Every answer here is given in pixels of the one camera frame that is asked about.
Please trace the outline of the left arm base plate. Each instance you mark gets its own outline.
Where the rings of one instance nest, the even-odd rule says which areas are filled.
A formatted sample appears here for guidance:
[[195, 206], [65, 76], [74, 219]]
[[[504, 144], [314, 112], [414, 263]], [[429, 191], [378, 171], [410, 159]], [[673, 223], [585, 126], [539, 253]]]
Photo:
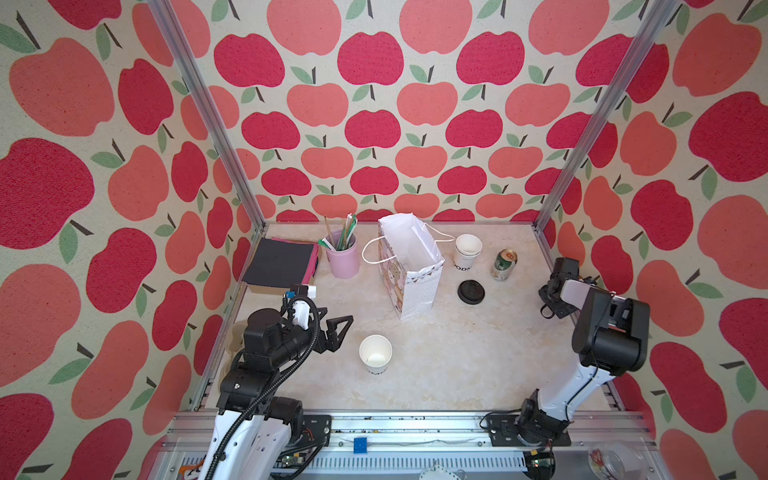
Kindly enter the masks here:
[[287, 449], [309, 449], [318, 443], [326, 447], [332, 431], [331, 415], [305, 415], [299, 436], [289, 441]]

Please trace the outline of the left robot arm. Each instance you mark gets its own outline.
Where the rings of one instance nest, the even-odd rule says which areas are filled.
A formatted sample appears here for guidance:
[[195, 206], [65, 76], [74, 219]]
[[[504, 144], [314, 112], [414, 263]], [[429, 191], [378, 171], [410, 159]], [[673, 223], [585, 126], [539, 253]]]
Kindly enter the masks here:
[[248, 317], [244, 347], [220, 384], [201, 479], [295, 479], [328, 444], [329, 416], [306, 421], [300, 400], [276, 394], [311, 353], [341, 347], [354, 317], [326, 314], [297, 297]]

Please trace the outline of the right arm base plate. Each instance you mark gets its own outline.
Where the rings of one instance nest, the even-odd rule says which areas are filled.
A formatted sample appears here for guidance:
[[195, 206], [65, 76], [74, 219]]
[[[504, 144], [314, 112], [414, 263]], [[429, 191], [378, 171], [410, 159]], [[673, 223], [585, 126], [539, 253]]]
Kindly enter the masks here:
[[568, 423], [546, 415], [519, 420], [519, 413], [491, 412], [480, 421], [493, 447], [567, 447], [572, 445]]

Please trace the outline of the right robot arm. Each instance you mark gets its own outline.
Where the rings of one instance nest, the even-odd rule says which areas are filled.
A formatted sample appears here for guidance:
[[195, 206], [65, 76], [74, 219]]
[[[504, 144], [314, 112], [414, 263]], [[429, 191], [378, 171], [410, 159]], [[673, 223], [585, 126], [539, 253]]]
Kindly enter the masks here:
[[571, 339], [575, 358], [565, 377], [535, 390], [521, 406], [518, 438], [529, 446], [560, 438], [594, 391], [645, 364], [651, 313], [649, 304], [581, 278], [579, 262], [567, 257], [555, 260], [539, 296], [554, 316], [576, 313], [578, 319]]

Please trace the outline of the white paper coffee cup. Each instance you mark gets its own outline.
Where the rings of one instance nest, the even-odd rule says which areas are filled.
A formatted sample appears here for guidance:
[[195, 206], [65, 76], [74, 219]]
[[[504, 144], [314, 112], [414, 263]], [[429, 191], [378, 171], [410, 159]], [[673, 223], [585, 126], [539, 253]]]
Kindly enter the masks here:
[[392, 359], [393, 348], [390, 341], [378, 334], [369, 335], [359, 346], [359, 357], [369, 373], [384, 373]]

